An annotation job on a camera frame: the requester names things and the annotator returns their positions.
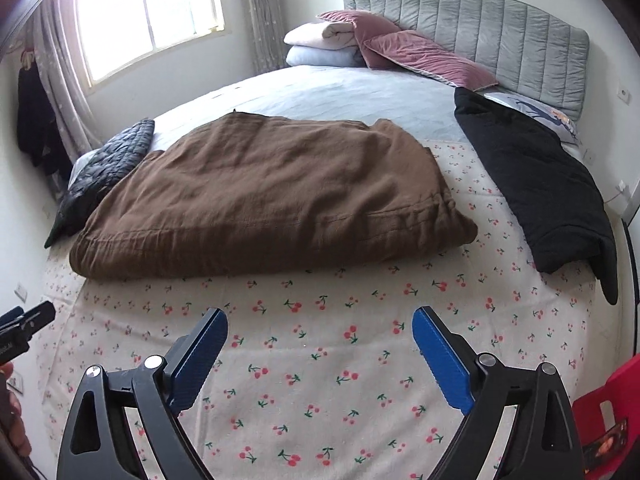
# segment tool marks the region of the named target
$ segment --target red chair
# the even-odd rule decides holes
[[[599,439],[610,429],[605,427],[600,410],[601,403],[607,400],[613,407],[616,424],[627,420],[628,439],[622,451],[590,471],[587,480],[596,480],[618,469],[640,435],[640,354],[613,372],[603,387],[574,402],[572,411],[582,446]]]

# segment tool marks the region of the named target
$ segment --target silver bolt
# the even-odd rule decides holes
[[[162,364],[162,358],[159,355],[151,355],[145,359],[146,368],[158,368]]]
[[[478,360],[480,361],[480,364],[482,366],[485,366],[487,368],[491,368],[496,363],[495,357],[491,354],[481,354]]]
[[[556,367],[551,363],[542,363],[542,371],[547,375],[554,375],[556,373]]]
[[[99,366],[89,366],[86,370],[86,374],[89,377],[97,377],[100,375],[100,367]]]

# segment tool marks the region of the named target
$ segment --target finger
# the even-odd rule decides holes
[[[5,378],[8,379],[9,377],[11,377],[11,374],[14,373],[14,364],[9,361],[8,363],[1,365],[0,372],[2,372]]]
[[[24,441],[27,440],[27,435],[24,432],[24,423],[19,416],[14,417],[14,424],[9,430],[9,440],[15,449],[20,449],[24,445]]]
[[[29,456],[31,454],[31,442],[27,436],[24,437],[24,443],[18,448],[18,455]]]
[[[18,400],[18,397],[16,397],[13,392],[9,392],[9,404],[11,405],[15,415],[22,416],[22,406],[20,405],[20,400]]]

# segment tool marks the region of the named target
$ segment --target headboard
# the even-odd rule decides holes
[[[344,8],[417,30],[505,88],[580,117],[589,36],[543,10],[516,0],[344,0]]]

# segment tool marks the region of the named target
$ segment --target mattress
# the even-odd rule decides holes
[[[68,266],[72,240],[57,245],[46,297],[58,315],[34,342],[54,452],[85,368],[126,369],[164,353],[208,308],[226,312],[229,338],[179,420],[217,479],[427,478],[462,415],[412,338],[418,306],[432,306],[452,332],[506,365],[552,362],[571,398],[599,380],[593,370],[612,371],[619,311],[583,262],[536,271],[521,228],[454,122],[451,88],[405,73],[286,69],[157,118],[154,146],[234,108],[395,121],[432,149],[478,238],[420,260],[118,283],[80,278]],[[494,476],[514,413],[505,409],[480,478]],[[135,412],[129,420],[149,478],[162,478]]]

